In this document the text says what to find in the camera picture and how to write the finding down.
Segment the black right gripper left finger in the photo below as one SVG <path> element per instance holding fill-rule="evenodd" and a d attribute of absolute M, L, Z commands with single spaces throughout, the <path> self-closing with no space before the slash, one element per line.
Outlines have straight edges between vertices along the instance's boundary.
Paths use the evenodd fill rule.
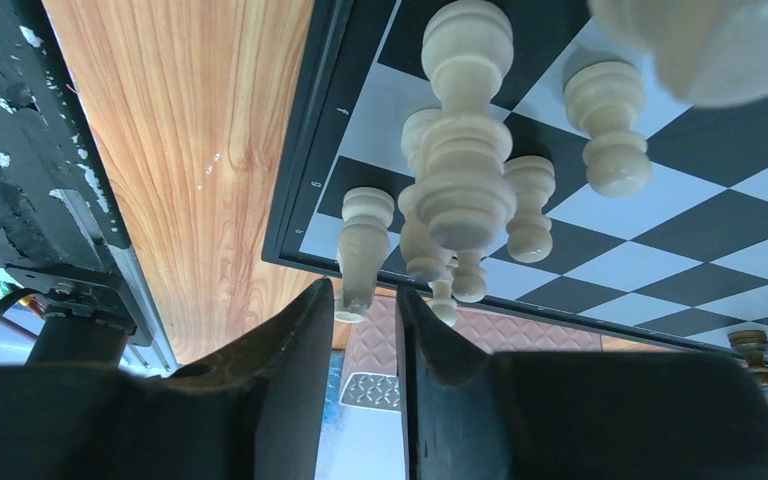
<path fill-rule="evenodd" d="M 168 377 L 0 366 L 0 479 L 311 479 L 333 336 L 325 278 Z"/>

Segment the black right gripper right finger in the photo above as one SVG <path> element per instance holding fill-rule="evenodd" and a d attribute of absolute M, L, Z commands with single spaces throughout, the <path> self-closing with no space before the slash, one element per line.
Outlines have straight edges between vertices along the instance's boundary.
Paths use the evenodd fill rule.
<path fill-rule="evenodd" d="M 410 479 L 768 479 L 768 401 L 707 353 L 502 351 L 396 296 Z"/>

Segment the metal tin box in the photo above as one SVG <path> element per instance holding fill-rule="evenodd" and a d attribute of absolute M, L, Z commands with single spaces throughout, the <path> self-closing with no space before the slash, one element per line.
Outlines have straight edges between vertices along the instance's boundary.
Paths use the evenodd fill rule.
<path fill-rule="evenodd" d="M 342 368 L 341 404 L 400 410 L 395 314 L 393 298 L 377 297 L 367 319 L 352 328 Z M 489 353 L 602 349 L 601 336 L 595 333 L 469 308 L 458 312 L 453 329 Z"/>

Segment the white chess pawn second row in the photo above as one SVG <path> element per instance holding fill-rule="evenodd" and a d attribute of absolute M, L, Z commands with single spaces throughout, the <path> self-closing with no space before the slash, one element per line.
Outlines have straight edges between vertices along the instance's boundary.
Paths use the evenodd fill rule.
<path fill-rule="evenodd" d="M 443 276 L 430 283 L 432 296 L 427 304 L 446 325 L 457 323 L 457 302 L 476 303 L 487 292 L 487 272 L 481 266 L 484 251 L 459 252 L 447 264 Z"/>
<path fill-rule="evenodd" d="M 563 90 L 567 119 L 589 141 L 582 159 L 591 188 L 608 198 L 642 190 L 652 176 L 645 137 L 633 129 L 646 106 L 640 72 L 603 61 L 574 74 Z"/>
<path fill-rule="evenodd" d="M 554 166 L 541 156 L 521 156 L 504 164 L 504 178 L 517 202 L 515 215 L 506 225 L 508 253 L 518 262 L 539 262 L 553 248 L 552 221 L 542 209 L 556 189 Z"/>

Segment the white chess pawn corner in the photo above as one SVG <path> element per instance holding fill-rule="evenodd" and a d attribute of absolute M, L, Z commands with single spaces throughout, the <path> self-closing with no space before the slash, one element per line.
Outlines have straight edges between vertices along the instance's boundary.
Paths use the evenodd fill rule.
<path fill-rule="evenodd" d="M 341 289 L 335 295 L 335 319 L 339 322 L 360 323 L 365 319 L 378 273 L 390 253 L 388 227 L 394 208 L 393 198 L 377 188 L 357 187 L 344 195 L 344 226 L 337 241 L 342 275 Z"/>

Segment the black white chessboard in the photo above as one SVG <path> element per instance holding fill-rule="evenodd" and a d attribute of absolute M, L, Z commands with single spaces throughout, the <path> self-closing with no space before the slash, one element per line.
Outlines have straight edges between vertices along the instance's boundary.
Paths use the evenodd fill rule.
<path fill-rule="evenodd" d="M 674 100 L 652 61 L 607 37 L 583 1 L 504 1 L 512 69 L 491 104 L 516 157 L 554 166 L 545 205 L 553 248 L 524 264 L 505 234 L 482 263 L 483 306 L 638 341 L 725 351 L 728 334 L 768 336 L 768 98 L 704 109 Z M 318 1 L 276 183 L 263 257 L 334 274 L 345 193 L 398 196 L 413 181 L 401 130 L 438 99 L 420 48 L 437 1 Z M 635 130 L 653 175 L 610 199 L 587 183 L 587 137 L 567 121 L 562 90 L 606 60 L 641 73 L 646 108 Z"/>

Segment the white chess piece being passed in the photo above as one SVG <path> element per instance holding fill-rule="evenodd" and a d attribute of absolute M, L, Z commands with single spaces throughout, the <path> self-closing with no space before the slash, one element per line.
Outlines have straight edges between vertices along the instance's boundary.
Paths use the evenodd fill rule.
<path fill-rule="evenodd" d="M 618 43 L 653 59 L 660 85 L 697 106 L 768 97 L 768 1 L 591 1 Z"/>

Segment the white chess knight bottom row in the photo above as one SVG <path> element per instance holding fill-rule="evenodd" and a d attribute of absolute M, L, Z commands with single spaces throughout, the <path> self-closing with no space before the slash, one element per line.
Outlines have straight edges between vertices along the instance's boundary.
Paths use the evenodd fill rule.
<path fill-rule="evenodd" d="M 404 122 L 401 135 L 402 153 L 414 175 L 414 183 L 405 187 L 398 197 L 398 207 L 405 219 L 400 232 L 400 252 L 407 273 L 422 283 L 441 279 L 452 257 L 450 250 L 432 239 L 429 221 L 420 209 L 425 199 L 421 185 L 427 170 L 423 141 L 432 123 L 440 116 L 439 108 L 417 111 Z"/>

